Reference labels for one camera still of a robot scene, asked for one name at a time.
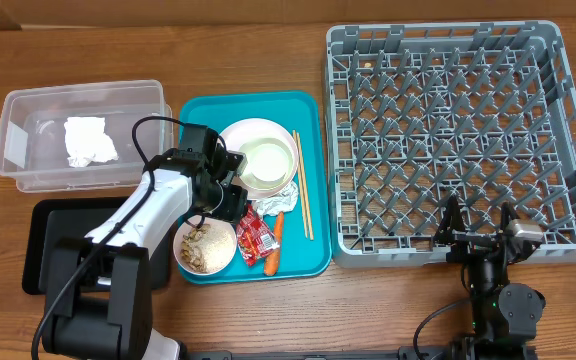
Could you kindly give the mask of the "red snack wrapper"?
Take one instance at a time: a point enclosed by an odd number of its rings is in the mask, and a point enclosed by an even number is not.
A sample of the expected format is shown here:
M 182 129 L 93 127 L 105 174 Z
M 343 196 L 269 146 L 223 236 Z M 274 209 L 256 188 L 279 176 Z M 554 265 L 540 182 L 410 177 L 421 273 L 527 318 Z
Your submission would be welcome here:
M 247 204 L 247 213 L 236 226 L 239 252 L 247 266 L 255 265 L 266 258 L 275 246 L 273 231 Z

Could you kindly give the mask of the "white napkin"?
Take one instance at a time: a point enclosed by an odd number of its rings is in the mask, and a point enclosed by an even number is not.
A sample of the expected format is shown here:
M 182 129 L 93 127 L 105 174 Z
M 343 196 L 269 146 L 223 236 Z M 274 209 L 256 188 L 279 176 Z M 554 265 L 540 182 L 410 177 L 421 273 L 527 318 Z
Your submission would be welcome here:
M 113 140 L 105 133 L 105 125 L 104 117 L 67 118 L 64 141 L 70 167 L 83 168 L 119 158 Z

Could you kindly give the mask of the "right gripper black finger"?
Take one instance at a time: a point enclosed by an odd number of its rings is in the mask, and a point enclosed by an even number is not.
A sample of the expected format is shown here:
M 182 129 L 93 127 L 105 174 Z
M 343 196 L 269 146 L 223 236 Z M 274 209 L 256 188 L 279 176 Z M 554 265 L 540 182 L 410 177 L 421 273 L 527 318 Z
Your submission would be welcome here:
M 501 206 L 501 218 L 499 227 L 499 237 L 504 240 L 514 234 L 514 226 L 519 215 L 509 202 L 504 202 Z
M 451 195 L 445 205 L 443 217 L 439 223 L 433 242 L 442 245 L 457 243 L 466 232 L 461 207 L 456 195 Z

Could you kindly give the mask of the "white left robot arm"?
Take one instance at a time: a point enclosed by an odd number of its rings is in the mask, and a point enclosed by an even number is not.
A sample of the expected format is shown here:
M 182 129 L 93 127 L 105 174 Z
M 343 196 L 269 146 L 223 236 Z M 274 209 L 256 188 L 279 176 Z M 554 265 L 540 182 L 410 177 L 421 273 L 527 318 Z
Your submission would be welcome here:
M 241 220 L 247 192 L 233 180 L 246 157 L 215 130 L 184 124 L 178 147 L 143 162 L 137 189 L 108 220 L 56 244 L 32 358 L 41 350 L 78 359 L 186 358 L 182 342 L 153 327 L 150 260 L 188 212 Z

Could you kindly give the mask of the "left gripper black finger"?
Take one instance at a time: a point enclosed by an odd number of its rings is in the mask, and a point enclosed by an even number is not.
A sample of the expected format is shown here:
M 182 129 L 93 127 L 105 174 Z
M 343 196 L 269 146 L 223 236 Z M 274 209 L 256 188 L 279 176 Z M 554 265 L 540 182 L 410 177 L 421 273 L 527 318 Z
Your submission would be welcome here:
M 238 185 L 229 185 L 223 190 L 222 201 L 216 208 L 216 218 L 228 223 L 239 223 L 247 213 L 248 192 Z
M 213 215 L 215 208 L 205 209 L 200 207 L 191 207 L 189 211 L 183 216 L 183 223 L 189 225 L 193 229 L 199 229 L 205 223 L 205 219 Z M 199 219 L 195 222 L 191 221 L 191 218 L 198 216 Z

